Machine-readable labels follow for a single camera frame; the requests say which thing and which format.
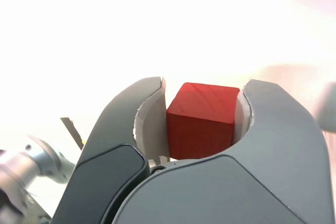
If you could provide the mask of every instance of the red wooden block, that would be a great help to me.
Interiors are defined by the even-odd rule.
[[[167,109],[170,156],[202,158],[232,144],[238,88],[185,83]]]

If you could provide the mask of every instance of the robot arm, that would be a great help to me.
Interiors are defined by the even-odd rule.
[[[235,122],[230,148],[169,162],[164,80],[136,82],[101,113],[51,223],[335,223],[328,150],[309,112],[252,80]]]

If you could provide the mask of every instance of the red cube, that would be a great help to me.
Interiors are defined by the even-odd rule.
[[[167,109],[170,156],[202,158],[232,145],[238,88],[185,83]]]

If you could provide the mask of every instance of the white background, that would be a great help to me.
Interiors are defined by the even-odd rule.
[[[75,162],[59,117],[87,139],[116,94],[156,75],[168,103],[185,81],[257,78],[314,113],[335,56],[336,0],[0,0],[0,146],[31,133]],[[63,190],[48,179],[30,188],[51,215]]]

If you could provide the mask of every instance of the screw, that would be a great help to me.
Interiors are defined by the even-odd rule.
[[[50,224],[50,219],[45,216],[40,216],[38,219],[38,224]]]

